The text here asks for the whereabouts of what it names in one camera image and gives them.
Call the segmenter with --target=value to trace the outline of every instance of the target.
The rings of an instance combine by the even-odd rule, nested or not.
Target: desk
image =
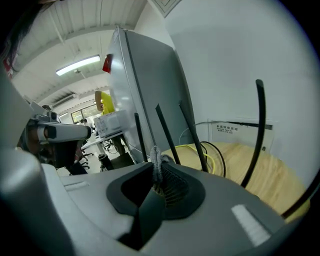
[[[122,131],[117,132],[117,133],[115,133],[115,134],[112,134],[112,135],[108,136],[107,138],[104,138],[103,140],[102,140],[99,136],[96,136],[96,137],[95,137],[95,141],[92,141],[92,142],[89,141],[89,142],[87,142],[86,144],[84,144],[84,145],[81,147],[81,150],[85,150],[85,149],[87,149],[87,148],[89,148],[89,147],[91,147],[91,146],[93,146],[93,145],[97,145],[97,147],[98,147],[98,149],[99,149],[99,151],[100,151],[100,154],[106,154],[104,148],[103,148],[102,145],[101,145],[101,142],[110,140],[110,139],[112,139],[112,138],[114,138],[114,137],[116,137],[116,136],[118,136],[118,135],[121,135],[121,134],[123,134]]]
[[[222,153],[226,178],[240,184],[250,165],[254,148],[239,143],[212,142]],[[218,152],[209,144],[203,143],[208,155],[214,159],[215,174],[223,175],[223,164]],[[197,170],[201,170],[198,154],[188,147],[176,149],[180,162]],[[162,152],[173,158],[171,150]],[[305,188],[295,175],[294,171],[287,167],[278,158],[262,151],[254,172],[246,189],[257,195],[262,201],[271,206],[278,214],[285,212],[304,193]],[[295,213],[286,219],[287,222],[303,215],[308,211],[310,201],[306,201]]]

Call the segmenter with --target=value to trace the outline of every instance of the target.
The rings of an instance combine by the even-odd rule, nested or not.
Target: fluorescent light
[[[75,63],[73,63],[71,65],[66,66],[66,67],[60,68],[55,73],[58,76],[62,76],[63,74],[65,74],[65,73],[67,73],[69,71],[72,71],[72,70],[75,70],[75,69],[80,68],[82,66],[85,66],[85,65],[88,65],[88,64],[91,64],[91,63],[95,63],[95,62],[99,62],[99,61],[100,61],[100,56],[99,55],[91,56],[91,57],[79,60],[79,61],[77,61],[77,62],[75,62]]]
[[[64,117],[65,115],[68,115],[68,113],[64,113],[63,115],[60,115],[59,118]]]

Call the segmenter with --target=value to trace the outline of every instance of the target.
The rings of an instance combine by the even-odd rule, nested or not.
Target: black rod
[[[259,101],[258,135],[256,138],[255,148],[254,148],[250,166],[241,183],[241,186],[244,188],[248,185],[250,178],[254,172],[255,166],[257,164],[261,147],[262,147],[262,142],[264,140],[265,127],[266,127],[266,97],[265,97],[265,90],[264,90],[264,82],[262,82],[262,80],[260,79],[257,79],[255,80],[255,84],[258,92],[258,101]]]
[[[135,119],[136,130],[138,132],[138,137],[139,137],[139,142],[140,142],[140,146],[141,146],[141,152],[142,152],[142,156],[143,156],[143,161],[147,163],[148,162],[148,158],[147,158],[144,138],[142,136],[140,119],[139,119],[138,113],[134,113],[134,119]]]
[[[191,120],[190,120],[190,118],[189,118],[189,116],[187,114],[187,111],[185,110],[185,107],[183,106],[182,100],[179,102],[179,106],[180,106],[180,109],[181,109],[182,114],[184,116],[184,119],[186,121],[186,124],[188,125],[188,128],[190,130],[193,142],[195,144],[196,151],[198,152],[198,155],[199,155],[199,158],[200,158],[200,162],[201,162],[201,166],[202,166],[202,170],[204,172],[208,173],[206,159],[205,159],[205,156],[204,156],[204,152],[201,149],[201,144],[200,144],[200,141],[199,141],[199,138],[198,138],[198,135],[197,135],[196,128],[192,124],[192,122],[191,122]]]
[[[164,131],[164,134],[165,134],[165,137],[169,143],[169,146],[170,146],[170,149],[171,149],[171,152],[173,154],[173,158],[174,158],[174,161],[177,165],[180,165],[180,160],[179,160],[179,157],[178,157],[178,153],[177,153],[177,150],[175,148],[175,144],[172,140],[172,137],[170,135],[170,132],[169,132],[169,129],[168,129],[168,126],[167,126],[167,123],[165,121],[165,118],[164,118],[164,115],[162,114],[162,111],[161,111],[161,108],[160,108],[160,105],[158,104],[155,108],[156,110],[156,113],[158,114],[158,117],[160,119],[160,123],[162,125],[162,128],[163,128],[163,131]]]
[[[300,198],[284,213],[281,214],[283,218],[288,218],[291,214],[293,214],[296,210],[302,206],[305,201],[307,201],[314,192],[317,190],[317,187],[320,184],[320,169],[318,170],[318,173],[316,174],[315,178],[313,179],[312,183],[310,186],[306,189],[306,191],[300,196]]]

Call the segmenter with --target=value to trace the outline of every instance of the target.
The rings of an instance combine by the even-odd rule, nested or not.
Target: office room
[[[8,240],[18,233],[28,252],[49,255],[150,256],[272,255],[312,241],[311,6],[10,5],[0,100]]]

